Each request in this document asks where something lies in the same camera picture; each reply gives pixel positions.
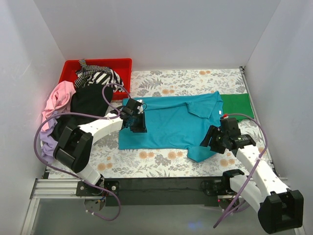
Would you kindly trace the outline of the teal t shirt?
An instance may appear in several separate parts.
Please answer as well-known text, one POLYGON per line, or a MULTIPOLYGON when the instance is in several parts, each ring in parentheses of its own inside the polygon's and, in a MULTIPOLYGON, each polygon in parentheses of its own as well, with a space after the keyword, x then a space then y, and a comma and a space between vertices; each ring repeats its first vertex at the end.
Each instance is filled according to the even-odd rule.
POLYGON ((119 132, 118 148, 186 149, 187 157, 202 162, 215 152, 200 143, 211 125, 218 127, 223 114, 219 92, 189 96, 145 97, 146 133, 119 132))

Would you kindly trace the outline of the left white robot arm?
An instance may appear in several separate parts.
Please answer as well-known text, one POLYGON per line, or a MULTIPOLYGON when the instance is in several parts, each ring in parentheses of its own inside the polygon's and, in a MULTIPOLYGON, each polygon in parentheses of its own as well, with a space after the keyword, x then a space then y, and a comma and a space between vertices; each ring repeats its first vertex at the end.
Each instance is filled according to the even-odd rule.
POLYGON ((92 145, 114 132, 129 128, 135 133, 146 133, 144 102, 130 98, 125 106, 111 111, 103 119, 80 126, 69 124, 64 129, 53 157, 77 174, 94 196, 104 190, 103 177, 89 163, 92 145))

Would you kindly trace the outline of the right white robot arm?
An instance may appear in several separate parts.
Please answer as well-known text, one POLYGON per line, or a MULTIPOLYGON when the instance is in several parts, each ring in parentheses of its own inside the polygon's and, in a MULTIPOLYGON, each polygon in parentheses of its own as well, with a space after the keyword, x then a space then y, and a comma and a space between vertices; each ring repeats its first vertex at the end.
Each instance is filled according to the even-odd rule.
POLYGON ((217 153, 231 151, 245 166, 249 175, 239 169, 225 171, 221 182, 207 183, 207 192, 233 194, 234 200, 242 197, 257 213, 259 223, 268 234, 303 225, 304 197, 290 189, 262 159, 253 138, 241 133, 237 120, 224 115, 220 126, 210 126, 201 146, 217 153))

